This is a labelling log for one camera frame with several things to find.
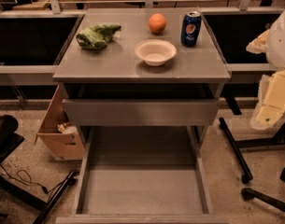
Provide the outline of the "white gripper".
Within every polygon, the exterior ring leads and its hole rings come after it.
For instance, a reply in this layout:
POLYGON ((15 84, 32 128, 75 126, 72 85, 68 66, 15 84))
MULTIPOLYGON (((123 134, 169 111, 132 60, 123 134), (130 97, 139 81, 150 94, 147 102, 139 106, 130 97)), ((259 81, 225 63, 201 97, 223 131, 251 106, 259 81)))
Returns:
POLYGON ((273 127, 285 113, 285 70, 272 76, 263 75, 258 90, 258 103, 250 120, 256 130, 273 127))

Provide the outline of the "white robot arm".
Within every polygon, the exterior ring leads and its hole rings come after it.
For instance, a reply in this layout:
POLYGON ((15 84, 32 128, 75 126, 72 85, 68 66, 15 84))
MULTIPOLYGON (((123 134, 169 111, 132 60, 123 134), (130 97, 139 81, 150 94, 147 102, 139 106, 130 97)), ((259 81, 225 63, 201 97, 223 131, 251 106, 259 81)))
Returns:
POLYGON ((246 51, 264 53, 269 63, 277 71, 263 75, 258 90, 258 103, 250 120, 256 130, 266 130, 274 126, 285 113, 285 10, 271 27, 252 40, 246 51))

